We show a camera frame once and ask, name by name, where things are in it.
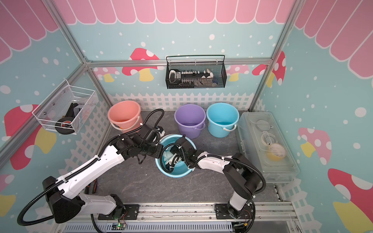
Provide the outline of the teal bucket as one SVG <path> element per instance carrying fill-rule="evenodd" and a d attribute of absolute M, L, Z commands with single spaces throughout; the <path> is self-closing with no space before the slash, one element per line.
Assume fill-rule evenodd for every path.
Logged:
<path fill-rule="evenodd" d="M 228 103 L 215 103 L 208 107 L 208 131 L 216 138 L 224 138 L 237 128 L 239 111 Z"/>
<path fill-rule="evenodd" d="M 181 177 L 188 175 L 194 170 L 194 164 L 196 162 L 195 153 L 197 152 L 197 148 L 195 144 L 188 137 L 186 137 L 185 135 L 176 135 L 176 134 L 168 135 L 161 139 L 160 144 L 163 145 L 163 150 L 161 152 L 161 157 L 159 159 L 156 159 L 155 162 L 156 162 L 158 169 L 163 174 L 165 174 L 168 177 L 172 177 L 172 178 L 181 178 Z M 166 146 L 169 144 L 181 144 L 181 145 L 187 144 L 187 145 L 192 146 L 192 157 L 191 157 L 192 169 L 188 169 L 184 162 L 179 162 L 175 166 L 174 170 L 166 170 L 166 164 L 164 164 L 162 160 L 162 156 L 163 156 L 163 153 L 166 151 Z"/>

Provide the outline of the pink bucket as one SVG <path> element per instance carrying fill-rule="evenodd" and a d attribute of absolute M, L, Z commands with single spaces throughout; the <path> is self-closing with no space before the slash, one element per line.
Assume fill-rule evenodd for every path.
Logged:
<path fill-rule="evenodd" d="M 141 107 L 135 101 L 122 101 L 113 105 L 107 117 L 111 126 L 122 133 L 135 130 L 143 123 Z"/>

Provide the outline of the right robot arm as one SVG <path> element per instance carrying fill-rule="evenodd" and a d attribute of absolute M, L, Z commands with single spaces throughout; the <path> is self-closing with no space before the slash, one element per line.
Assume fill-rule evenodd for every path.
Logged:
<path fill-rule="evenodd" d="M 191 139 L 182 135 L 165 136 L 159 145 L 162 150 L 156 164 L 166 176 L 181 178 L 195 169 L 221 173 L 234 190 L 224 212 L 232 218 L 254 214 L 254 207 L 248 202 L 264 191 L 267 184 L 262 173 L 243 154 L 223 156 L 199 150 Z"/>

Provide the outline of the purple bucket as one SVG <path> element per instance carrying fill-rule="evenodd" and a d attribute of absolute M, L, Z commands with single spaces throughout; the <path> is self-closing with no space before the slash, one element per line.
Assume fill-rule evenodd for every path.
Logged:
<path fill-rule="evenodd" d="M 190 139 L 199 137 L 206 127 L 205 110 L 195 104 L 186 104 L 179 107 L 174 114 L 174 119 L 180 134 Z"/>

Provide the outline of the light green cloth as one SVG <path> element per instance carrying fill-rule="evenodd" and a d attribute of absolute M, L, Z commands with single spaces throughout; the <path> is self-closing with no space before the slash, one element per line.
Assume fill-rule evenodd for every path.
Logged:
<path fill-rule="evenodd" d="M 162 156 L 162 160 L 164 164 L 168 163 L 168 161 L 172 159 L 172 157 L 173 157 L 173 153 L 171 153 L 169 150 L 166 150 Z"/>

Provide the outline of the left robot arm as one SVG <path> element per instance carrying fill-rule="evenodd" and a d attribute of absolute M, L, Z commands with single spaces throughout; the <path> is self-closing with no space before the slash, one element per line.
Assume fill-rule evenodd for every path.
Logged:
<path fill-rule="evenodd" d="M 51 219 L 56 223 L 67 222 L 78 215 L 95 214 L 121 220 L 128 213 L 121 199 L 114 194 L 94 196 L 82 190 L 113 167 L 131 158 L 160 158 L 163 146 L 160 140 L 164 130 L 158 124 L 164 116 L 163 109 L 153 110 L 140 127 L 109 139 L 92 159 L 77 169 L 58 178 L 52 176 L 43 181 L 43 192 L 33 198 L 17 217 L 20 226 L 36 225 Z M 27 211 L 45 197 L 51 216 L 26 221 Z"/>

